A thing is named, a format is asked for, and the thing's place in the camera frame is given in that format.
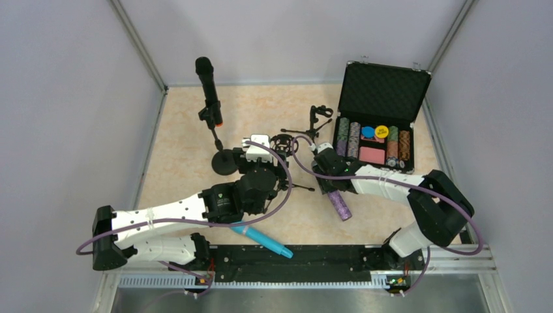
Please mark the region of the black round-base mic stand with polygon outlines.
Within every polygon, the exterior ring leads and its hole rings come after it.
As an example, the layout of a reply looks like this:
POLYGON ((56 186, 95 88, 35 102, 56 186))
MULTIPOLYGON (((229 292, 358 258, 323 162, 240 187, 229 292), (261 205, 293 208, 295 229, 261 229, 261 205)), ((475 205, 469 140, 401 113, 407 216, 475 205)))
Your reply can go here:
POLYGON ((201 121, 205 121, 208 129, 214 137, 215 147, 217 152, 211 159, 211 167, 213 171, 219 175, 231 175, 237 171, 237 166, 233 159, 232 151, 225 149, 219 139, 215 128, 222 124, 222 116, 220 112, 220 102, 205 101, 205 108, 199 113, 201 121))

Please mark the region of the black tripod shock-mount stand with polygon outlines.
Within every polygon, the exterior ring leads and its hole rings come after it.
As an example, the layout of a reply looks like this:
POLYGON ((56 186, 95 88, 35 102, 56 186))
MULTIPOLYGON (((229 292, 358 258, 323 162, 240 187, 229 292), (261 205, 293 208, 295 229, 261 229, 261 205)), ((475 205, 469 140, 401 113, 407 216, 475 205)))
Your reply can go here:
MULTIPOLYGON (((280 155, 284 155, 283 159, 286 160, 288 157, 291 156, 292 152, 297 152, 299 149, 297 145, 293 146, 291 144, 291 141, 292 141, 291 135, 285 134, 285 133, 277 134, 270 139, 271 148, 275 152, 279 153, 280 155)), ((315 191, 315 188, 313 187, 290 184, 286 178, 282 178, 278 180, 279 190, 287 191, 290 187, 305 189, 309 192, 315 191)))

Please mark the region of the purple glitter microphone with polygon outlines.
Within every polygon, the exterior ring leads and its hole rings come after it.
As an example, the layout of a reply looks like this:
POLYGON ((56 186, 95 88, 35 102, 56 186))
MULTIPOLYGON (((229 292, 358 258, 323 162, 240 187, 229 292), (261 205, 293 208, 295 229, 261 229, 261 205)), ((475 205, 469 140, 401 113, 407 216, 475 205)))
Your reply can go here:
POLYGON ((352 213, 339 191, 336 190, 333 192, 329 192, 327 193, 327 196, 332 203, 335 211, 339 215, 341 221, 349 220, 352 217, 352 213))

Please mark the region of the black microphone orange end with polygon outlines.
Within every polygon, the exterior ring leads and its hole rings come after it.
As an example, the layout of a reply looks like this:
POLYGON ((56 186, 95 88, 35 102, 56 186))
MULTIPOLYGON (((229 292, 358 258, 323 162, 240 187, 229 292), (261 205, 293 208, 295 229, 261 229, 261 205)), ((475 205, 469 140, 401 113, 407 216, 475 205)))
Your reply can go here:
POLYGON ((214 68, 207 57, 199 57, 195 61, 196 74, 198 75, 205 95, 205 108, 199 112, 202 121, 208 124, 210 129, 223 124, 220 110, 220 101, 214 81, 214 68))

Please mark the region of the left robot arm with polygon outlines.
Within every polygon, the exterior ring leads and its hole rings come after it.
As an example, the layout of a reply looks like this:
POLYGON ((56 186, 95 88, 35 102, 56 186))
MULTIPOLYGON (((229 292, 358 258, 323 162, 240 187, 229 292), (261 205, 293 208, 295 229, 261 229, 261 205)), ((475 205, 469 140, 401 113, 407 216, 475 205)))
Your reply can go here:
POLYGON ((186 265, 207 259, 209 244, 198 233, 168 237, 190 228, 226 227, 245 215, 263 215, 267 202, 285 190, 290 178, 286 152, 266 135, 252 135, 230 156, 240 178, 220 183, 172 203, 134 211, 99 207, 92 225, 92 268, 108 271, 139 261, 186 265))

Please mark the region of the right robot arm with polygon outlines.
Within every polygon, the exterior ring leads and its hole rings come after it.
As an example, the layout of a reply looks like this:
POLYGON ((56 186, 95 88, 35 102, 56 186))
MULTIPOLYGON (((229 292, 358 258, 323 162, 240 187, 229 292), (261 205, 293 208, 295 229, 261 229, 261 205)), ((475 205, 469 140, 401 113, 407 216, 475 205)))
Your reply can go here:
POLYGON ((383 170, 340 156, 324 143, 314 150, 313 170, 331 190, 368 194, 411 209, 414 222, 400 228, 384 245, 399 258, 436 245, 448 247, 474 215, 474 208, 450 178, 440 170, 426 175, 383 170))

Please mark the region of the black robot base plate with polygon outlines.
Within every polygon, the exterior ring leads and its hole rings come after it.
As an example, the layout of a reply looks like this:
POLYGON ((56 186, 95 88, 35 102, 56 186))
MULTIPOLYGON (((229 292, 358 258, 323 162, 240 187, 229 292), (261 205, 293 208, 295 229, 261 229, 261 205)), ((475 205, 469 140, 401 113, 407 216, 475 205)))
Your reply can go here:
POLYGON ((196 258, 173 267, 214 273, 218 283, 369 283, 378 271, 395 276, 420 271, 425 266, 421 251, 397 256, 388 246, 290 245, 293 256, 278 255, 260 245, 208 246, 202 241, 196 258))

